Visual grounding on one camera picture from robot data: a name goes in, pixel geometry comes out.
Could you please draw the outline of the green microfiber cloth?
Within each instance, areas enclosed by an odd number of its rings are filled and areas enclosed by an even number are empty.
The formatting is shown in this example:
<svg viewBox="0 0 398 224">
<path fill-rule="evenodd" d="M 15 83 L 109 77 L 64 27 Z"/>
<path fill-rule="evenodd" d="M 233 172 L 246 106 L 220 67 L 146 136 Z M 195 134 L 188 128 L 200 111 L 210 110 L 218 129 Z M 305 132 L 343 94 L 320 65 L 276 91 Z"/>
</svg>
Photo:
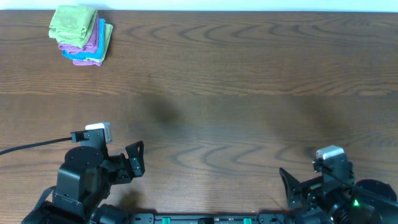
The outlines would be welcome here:
<svg viewBox="0 0 398 224">
<path fill-rule="evenodd" d="M 49 25 L 49 37 L 82 48 L 92 35 L 97 12 L 87 6 L 59 6 Z"/>
</svg>

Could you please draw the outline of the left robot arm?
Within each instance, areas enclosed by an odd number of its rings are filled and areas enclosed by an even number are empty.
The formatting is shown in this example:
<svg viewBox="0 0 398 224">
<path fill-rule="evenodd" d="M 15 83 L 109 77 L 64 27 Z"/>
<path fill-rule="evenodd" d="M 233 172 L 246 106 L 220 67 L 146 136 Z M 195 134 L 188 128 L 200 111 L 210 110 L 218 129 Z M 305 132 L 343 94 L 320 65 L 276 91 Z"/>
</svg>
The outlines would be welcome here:
<svg viewBox="0 0 398 224">
<path fill-rule="evenodd" d="M 23 224 L 129 223 L 129 214 L 102 204 L 113 185 L 129 184 L 142 177 L 144 143 L 126 146 L 117 156 L 108 153 L 108 132 L 104 128 L 71 133 L 80 146 L 65 154 L 57 184 L 46 189 Z"/>
</svg>

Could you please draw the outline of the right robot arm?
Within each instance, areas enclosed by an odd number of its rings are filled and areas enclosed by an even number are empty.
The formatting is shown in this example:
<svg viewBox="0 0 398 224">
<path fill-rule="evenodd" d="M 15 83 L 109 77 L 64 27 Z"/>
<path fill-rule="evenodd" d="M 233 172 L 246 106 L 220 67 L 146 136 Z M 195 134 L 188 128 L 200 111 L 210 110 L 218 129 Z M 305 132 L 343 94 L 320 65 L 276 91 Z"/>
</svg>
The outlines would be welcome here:
<svg viewBox="0 0 398 224">
<path fill-rule="evenodd" d="M 299 182 L 279 169 L 293 223 L 397 223 L 397 194 L 389 184 L 355 181 L 345 153 L 318 156 L 313 169 L 320 176 Z"/>
</svg>

